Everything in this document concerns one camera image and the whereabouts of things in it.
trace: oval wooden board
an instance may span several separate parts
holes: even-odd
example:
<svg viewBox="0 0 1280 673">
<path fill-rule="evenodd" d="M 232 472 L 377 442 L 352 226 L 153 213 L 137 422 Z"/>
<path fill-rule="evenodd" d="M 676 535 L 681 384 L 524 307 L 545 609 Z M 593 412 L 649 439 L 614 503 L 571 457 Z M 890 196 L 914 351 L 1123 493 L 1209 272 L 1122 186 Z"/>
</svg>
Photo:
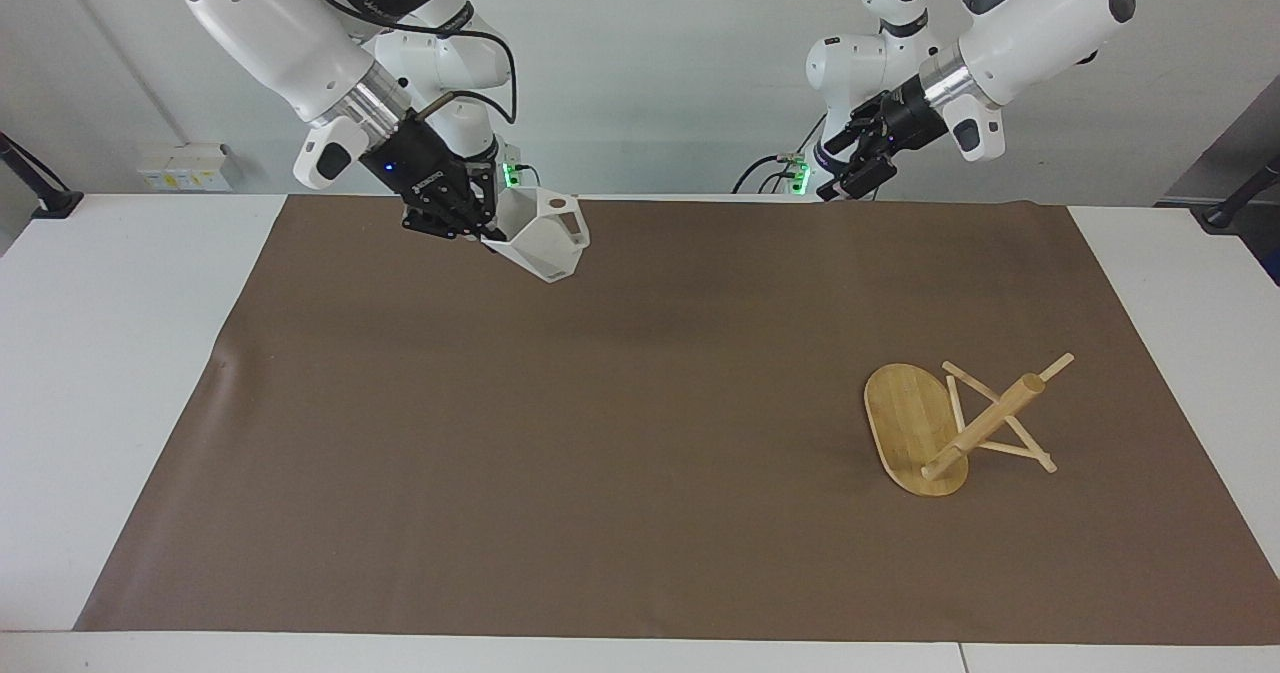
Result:
<svg viewBox="0 0 1280 673">
<path fill-rule="evenodd" d="M 951 395 L 932 374 L 892 363 L 872 374 L 863 397 L 881 463 L 893 482 L 919 496 L 946 496 L 969 479 L 969 459 L 952 464 L 937 481 L 920 468 L 955 440 Z"/>
</svg>

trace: white table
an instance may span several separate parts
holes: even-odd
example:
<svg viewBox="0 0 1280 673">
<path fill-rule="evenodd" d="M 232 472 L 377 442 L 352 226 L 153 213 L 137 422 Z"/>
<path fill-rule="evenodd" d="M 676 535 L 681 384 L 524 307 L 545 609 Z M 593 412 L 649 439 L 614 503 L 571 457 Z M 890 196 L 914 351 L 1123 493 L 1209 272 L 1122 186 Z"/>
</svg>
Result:
<svg viewBox="0 0 1280 673">
<path fill-rule="evenodd" d="M 1280 647 L 65 632 L 283 202 L 90 196 L 0 258 L 0 631 L 47 631 L 0 633 L 0 670 L 1280 670 Z M 1202 234 L 1187 212 L 1073 214 L 1280 571 L 1280 290 L 1239 241 Z"/>
</svg>

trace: brown mat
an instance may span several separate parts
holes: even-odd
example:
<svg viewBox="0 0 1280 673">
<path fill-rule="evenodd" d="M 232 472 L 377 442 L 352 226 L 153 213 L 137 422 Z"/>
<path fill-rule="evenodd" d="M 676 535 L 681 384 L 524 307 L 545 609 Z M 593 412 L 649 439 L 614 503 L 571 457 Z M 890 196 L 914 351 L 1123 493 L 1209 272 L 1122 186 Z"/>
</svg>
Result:
<svg viewBox="0 0 1280 673">
<path fill-rule="evenodd" d="M 1065 209 L 586 212 L 548 287 L 396 200 L 289 200 L 78 629 L 1280 644 Z M 1002 386 L 1064 351 L 1023 415 L 1060 473 L 886 476 L 874 368 Z"/>
</svg>

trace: wall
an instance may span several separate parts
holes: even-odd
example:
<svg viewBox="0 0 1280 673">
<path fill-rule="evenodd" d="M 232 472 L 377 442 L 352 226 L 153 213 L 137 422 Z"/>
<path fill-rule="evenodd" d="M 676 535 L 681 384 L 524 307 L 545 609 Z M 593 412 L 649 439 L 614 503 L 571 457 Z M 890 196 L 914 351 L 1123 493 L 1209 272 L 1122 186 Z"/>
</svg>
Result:
<svg viewBox="0 0 1280 673">
<path fill-rule="evenodd" d="M 813 41 L 876 26 L 858 0 L 474 1 L 518 55 L 522 114 L 508 137 L 566 193 L 728 189 L 822 113 L 804 79 Z M 963 26 L 956 8 L 936 4 L 934 20 Z M 132 146 L 187 137 L 232 146 L 247 189 L 297 189 L 302 123 L 183 0 L 76 9 L 0 0 L 0 125 L 47 150 L 73 186 L 137 189 Z M 946 143 L 905 154 L 883 196 L 1152 203 L 1276 75 L 1277 12 L 1280 0 L 1139 0 L 1098 61 L 1010 109 L 1005 159 L 969 166 Z M 114 64 L 101 31 L 123 52 Z M 364 171 L 339 187 L 378 189 Z"/>
<path fill-rule="evenodd" d="M 1280 155 L 1280 77 L 1169 191 L 1170 198 L 1224 200 Z M 1258 196 L 1280 203 L 1280 186 Z"/>
<path fill-rule="evenodd" d="M 36 196 L 9 168 L 0 166 L 0 255 L 13 244 L 36 210 Z"/>
</svg>

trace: electrical outlet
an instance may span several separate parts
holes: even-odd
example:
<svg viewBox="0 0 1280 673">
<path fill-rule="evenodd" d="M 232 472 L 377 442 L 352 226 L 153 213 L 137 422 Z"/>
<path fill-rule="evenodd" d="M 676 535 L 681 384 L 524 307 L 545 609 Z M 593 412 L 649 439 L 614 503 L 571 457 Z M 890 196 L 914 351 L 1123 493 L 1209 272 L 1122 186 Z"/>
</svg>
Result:
<svg viewBox="0 0 1280 673">
<path fill-rule="evenodd" d="M 138 173 L 155 191 L 233 193 L 234 184 L 241 180 L 229 150 L 216 143 L 145 150 Z"/>
</svg>

